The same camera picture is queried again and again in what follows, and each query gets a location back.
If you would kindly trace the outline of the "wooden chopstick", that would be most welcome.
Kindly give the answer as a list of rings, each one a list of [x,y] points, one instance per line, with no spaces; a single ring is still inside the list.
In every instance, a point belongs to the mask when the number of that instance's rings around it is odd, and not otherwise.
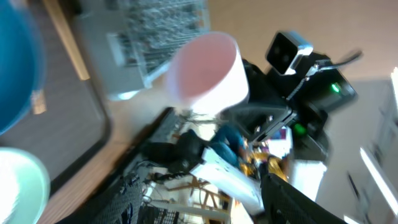
[[[78,78],[82,81],[89,80],[90,74],[59,1],[43,0],[42,2],[55,26],[55,29],[57,30],[65,50],[67,51]]]

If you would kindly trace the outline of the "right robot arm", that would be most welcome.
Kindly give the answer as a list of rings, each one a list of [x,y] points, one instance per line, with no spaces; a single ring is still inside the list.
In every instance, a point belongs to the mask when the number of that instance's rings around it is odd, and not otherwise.
[[[363,55],[358,50],[341,62],[313,52],[301,59],[294,75],[264,73],[244,60],[248,98],[225,109],[221,119],[236,126],[248,142],[269,140],[283,128],[292,140],[290,183],[315,200],[331,154],[324,127],[329,114],[352,103],[357,93],[340,68]]]

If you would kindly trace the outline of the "pink white cup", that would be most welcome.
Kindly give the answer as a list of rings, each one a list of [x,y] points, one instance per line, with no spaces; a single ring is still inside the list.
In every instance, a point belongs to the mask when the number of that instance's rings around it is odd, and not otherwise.
[[[164,91],[173,105],[200,114],[246,101],[249,85],[236,40],[209,32],[183,45],[164,74]]]

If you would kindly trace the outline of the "dark blue plate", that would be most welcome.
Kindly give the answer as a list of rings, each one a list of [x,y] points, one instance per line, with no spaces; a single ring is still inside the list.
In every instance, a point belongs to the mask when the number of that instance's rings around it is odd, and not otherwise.
[[[41,33],[22,1],[1,1],[1,134],[32,107],[34,91],[45,80]]]

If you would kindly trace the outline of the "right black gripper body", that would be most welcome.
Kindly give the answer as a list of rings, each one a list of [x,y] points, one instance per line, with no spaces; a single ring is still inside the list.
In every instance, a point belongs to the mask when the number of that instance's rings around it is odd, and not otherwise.
[[[323,130],[326,112],[316,112],[297,100],[285,100],[279,93],[280,86],[273,83],[279,77],[275,71],[265,74],[245,59],[243,65],[249,85],[248,97],[223,110],[219,115],[222,122],[237,128],[248,142],[268,140],[284,126],[292,129],[295,143],[328,142]]]

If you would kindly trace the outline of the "mint green rice bowl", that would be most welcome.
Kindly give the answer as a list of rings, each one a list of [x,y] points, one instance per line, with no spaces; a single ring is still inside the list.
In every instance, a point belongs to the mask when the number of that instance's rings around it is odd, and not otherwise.
[[[36,224],[50,197],[50,177],[33,154],[1,148],[1,223]]]

